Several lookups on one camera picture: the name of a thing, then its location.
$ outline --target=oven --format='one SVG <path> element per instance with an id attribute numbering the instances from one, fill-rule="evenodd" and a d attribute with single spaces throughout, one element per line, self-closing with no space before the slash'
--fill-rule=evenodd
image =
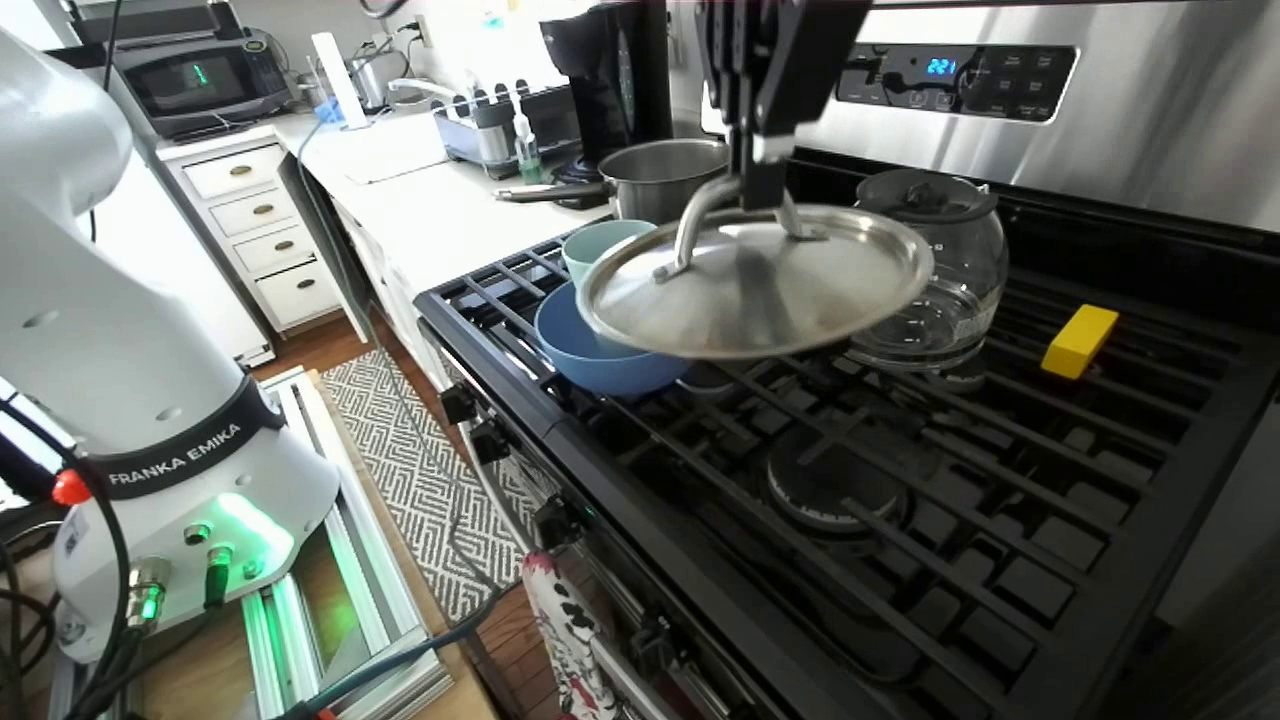
<path id="1" fill-rule="evenodd" d="M 1244 110 L 1274 102 L 1252 86 L 1273 26 L 1262 6 L 870 14 L 786 186 L 807 204 L 852 204 L 883 170 L 991 186 L 1010 278 L 958 375 L 833 346 L 695 365 L 635 402 L 581 392 L 531 337 L 562 286 L 555 241 L 416 300 L 489 487 L 568 587 L 600 598 L 585 607 L 609 647 L 588 668 L 619 678 L 613 702 L 1107 707 L 1280 379 L 1280 217 L 1257 186 L 1280 159 L 1244 164 L 1246 139 L 1209 133 L 1246 133 Z M 1084 379 L 1054 379 L 1040 355 L 1079 303 L 1119 325 Z"/>
<path id="2" fill-rule="evenodd" d="M 568 269 L 555 246 L 542 246 L 542 251 L 555 272 L 529 281 L 550 289 Z M 529 329 L 491 329 L 491 340 L 518 379 L 555 386 Z M 650 562 L 635 554 L 625 528 L 568 482 L 568 468 L 536 441 L 538 433 L 495 396 L 504 389 L 491 392 L 456 352 L 439 348 L 439 355 L 452 375 L 452 389 L 439 392 L 442 416 L 459 428 L 483 494 L 529 554 L 518 576 L 561 678 L 561 702 L 571 705 L 571 693 L 588 693 L 588 705 L 627 717 L 740 717 L 744 707 L 766 707 L 766 693 L 750 686 L 750 672 L 650 571 Z"/>

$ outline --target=stainless steel pot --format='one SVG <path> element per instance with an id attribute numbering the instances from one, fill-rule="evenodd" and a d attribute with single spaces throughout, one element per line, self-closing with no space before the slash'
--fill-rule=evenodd
<path id="1" fill-rule="evenodd" d="M 690 193 L 721 172 L 721 139 L 650 139 L 600 159 L 600 177 L 613 186 L 613 213 L 648 225 L 672 225 Z"/>

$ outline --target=striped rug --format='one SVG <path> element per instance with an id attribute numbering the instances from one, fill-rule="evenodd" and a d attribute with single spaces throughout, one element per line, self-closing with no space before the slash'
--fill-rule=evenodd
<path id="1" fill-rule="evenodd" d="M 448 622 L 489 598 L 463 558 L 500 587 L 514 585 L 513 526 L 385 352 L 320 372 L 320 392 L 355 472 L 385 494 L 393 526 Z"/>

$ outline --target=kitchen counter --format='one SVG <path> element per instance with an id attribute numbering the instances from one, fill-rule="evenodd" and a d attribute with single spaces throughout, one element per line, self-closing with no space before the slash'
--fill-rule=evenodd
<path id="1" fill-rule="evenodd" d="M 336 210 L 387 251 L 406 293 L 427 293 L 459 272 L 562 237 L 605 210 L 504 204 L 504 181 L 442 159 L 427 111 L 377 116 L 359 133 L 316 128 L 310 116 L 283 116 L 274 133 L 289 154 L 329 188 Z"/>

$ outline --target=pan handle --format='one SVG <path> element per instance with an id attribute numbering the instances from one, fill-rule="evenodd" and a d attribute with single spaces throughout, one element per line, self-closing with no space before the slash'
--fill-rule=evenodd
<path id="1" fill-rule="evenodd" d="M 736 198 L 740 198 L 740 181 L 736 177 L 715 177 L 715 181 L 709 181 L 704 188 L 690 193 L 690 199 L 679 213 L 676 258 L 672 258 L 672 263 L 656 269 L 661 281 L 672 281 L 672 278 L 690 269 L 690 241 L 704 230 L 704 217 L 715 204 L 727 204 Z"/>
<path id="2" fill-rule="evenodd" d="M 531 186 L 531 188 L 500 188 L 495 198 L 507 204 L 536 204 L 536 199 L 605 204 L 609 186 Z"/>

